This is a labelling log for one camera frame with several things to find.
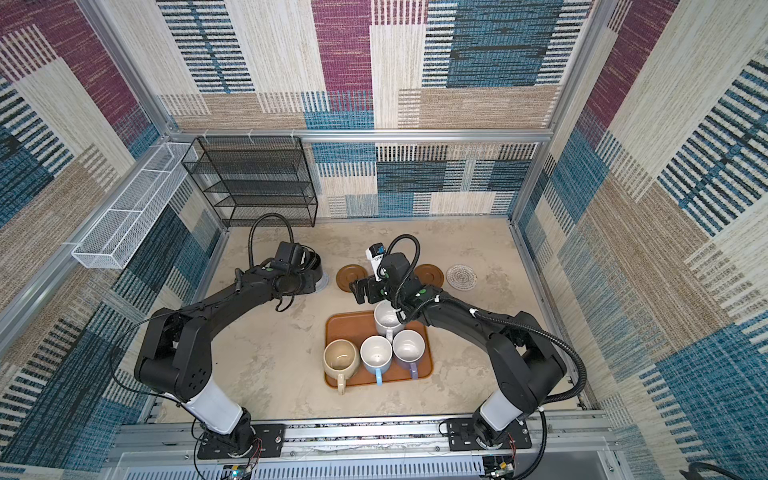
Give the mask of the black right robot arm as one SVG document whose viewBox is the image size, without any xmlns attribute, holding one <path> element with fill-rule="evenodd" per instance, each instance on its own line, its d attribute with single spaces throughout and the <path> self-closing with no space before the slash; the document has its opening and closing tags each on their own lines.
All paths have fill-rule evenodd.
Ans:
<svg viewBox="0 0 768 480">
<path fill-rule="evenodd" d="M 375 243 L 366 251 L 373 274 L 350 288 L 359 304 L 388 301 L 400 323 L 417 321 L 446 330 L 488 355 L 497 389 L 472 416 L 481 446 L 501 444 L 510 424 L 582 393 L 587 369 L 571 345 L 542 329 L 525 311 L 494 313 L 422 283 L 415 275 L 420 253 L 411 234 L 397 236 L 388 246 Z"/>
</svg>

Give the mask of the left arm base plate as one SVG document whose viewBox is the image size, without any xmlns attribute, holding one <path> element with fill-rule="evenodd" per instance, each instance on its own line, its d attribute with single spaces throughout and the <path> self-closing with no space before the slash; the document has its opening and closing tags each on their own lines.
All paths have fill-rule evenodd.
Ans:
<svg viewBox="0 0 768 480">
<path fill-rule="evenodd" d="M 224 435 L 204 431 L 195 458 L 197 460 L 255 460 L 277 458 L 283 448 L 284 424 L 251 424 L 236 427 Z"/>
</svg>

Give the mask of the black mug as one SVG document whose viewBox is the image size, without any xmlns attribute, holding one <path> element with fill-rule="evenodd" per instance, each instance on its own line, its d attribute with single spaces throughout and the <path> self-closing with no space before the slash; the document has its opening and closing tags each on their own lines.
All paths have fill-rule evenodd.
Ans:
<svg viewBox="0 0 768 480">
<path fill-rule="evenodd" d="M 310 247 L 305 247 L 299 267 L 301 294 L 315 292 L 315 284 L 323 275 L 321 257 Z"/>
</svg>

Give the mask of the beige ceramic mug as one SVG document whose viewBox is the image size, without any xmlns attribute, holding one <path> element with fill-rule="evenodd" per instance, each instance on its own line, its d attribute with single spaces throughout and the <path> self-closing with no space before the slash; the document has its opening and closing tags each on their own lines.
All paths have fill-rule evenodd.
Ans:
<svg viewBox="0 0 768 480">
<path fill-rule="evenodd" d="M 345 394 L 347 381 L 357 373 L 360 362 L 358 348 L 349 340 L 334 340 L 325 347 L 325 375 L 335 384 L 339 395 Z"/>
</svg>

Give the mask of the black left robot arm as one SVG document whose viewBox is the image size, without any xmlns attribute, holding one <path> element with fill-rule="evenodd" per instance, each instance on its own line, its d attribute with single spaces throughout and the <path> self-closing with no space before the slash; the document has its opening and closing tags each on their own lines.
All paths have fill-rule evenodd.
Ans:
<svg viewBox="0 0 768 480">
<path fill-rule="evenodd" d="M 257 264 L 256 228 L 278 220 L 288 232 L 276 254 Z M 226 456 L 238 458 L 254 448 L 256 433 L 247 409 L 231 400 L 213 379 L 212 341 L 254 308 L 276 300 L 275 311 L 316 291 L 323 277 L 320 256 L 295 241 L 289 220 L 278 213 L 257 218 L 249 230 L 248 268 L 236 269 L 234 283 L 177 310 L 163 308 L 148 320 L 134 368 L 135 379 L 162 397 L 182 405 L 206 428 L 206 439 Z"/>
</svg>

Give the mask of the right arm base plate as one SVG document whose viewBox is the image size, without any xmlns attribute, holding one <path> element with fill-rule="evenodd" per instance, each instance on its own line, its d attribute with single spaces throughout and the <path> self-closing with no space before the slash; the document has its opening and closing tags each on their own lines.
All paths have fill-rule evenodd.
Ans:
<svg viewBox="0 0 768 480">
<path fill-rule="evenodd" d="M 532 447 L 525 421 L 513 420 L 503 430 L 494 430 L 481 417 L 453 417 L 442 421 L 438 430 L 447 437 L 451 451 L 528 449 Z"/>
</svg>

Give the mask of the white speckled mug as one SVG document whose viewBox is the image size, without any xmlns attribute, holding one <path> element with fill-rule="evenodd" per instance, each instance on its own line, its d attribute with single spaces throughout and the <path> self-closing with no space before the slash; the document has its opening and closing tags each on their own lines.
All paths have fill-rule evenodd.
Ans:
<svg viewBox="0 0 768 480">
<path fill-rule="evenodd" d="M 400 322 L 398 312 L 388 300 L 377 303 L 374 309 L 374 321 L 377 333 L 392 343 L 394 337 L 405 328 Z"/>
</svg>

